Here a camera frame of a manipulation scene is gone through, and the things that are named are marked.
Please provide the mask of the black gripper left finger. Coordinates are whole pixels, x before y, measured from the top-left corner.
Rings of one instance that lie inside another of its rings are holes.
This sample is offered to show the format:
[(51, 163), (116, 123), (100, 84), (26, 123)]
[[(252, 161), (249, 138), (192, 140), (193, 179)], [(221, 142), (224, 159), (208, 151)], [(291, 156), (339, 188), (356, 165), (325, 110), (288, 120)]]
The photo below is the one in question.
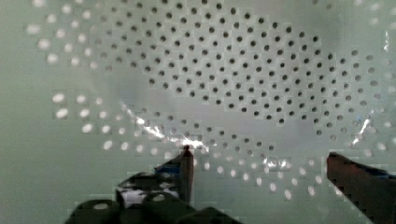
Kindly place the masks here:
[(214, 207), (191, 206), (193, 155), (189, 146), (116, 186), (115, 198), (80, 203), (64, 224), (242, 224)]

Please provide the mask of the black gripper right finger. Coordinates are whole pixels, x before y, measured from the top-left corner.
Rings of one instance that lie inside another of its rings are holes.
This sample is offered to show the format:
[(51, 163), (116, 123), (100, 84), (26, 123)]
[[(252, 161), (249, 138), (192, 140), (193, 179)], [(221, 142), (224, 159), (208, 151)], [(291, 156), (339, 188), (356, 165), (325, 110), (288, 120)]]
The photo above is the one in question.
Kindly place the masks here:
[(331, 152), (327, 178), (374, 224), (395, 224), (395, 176)]

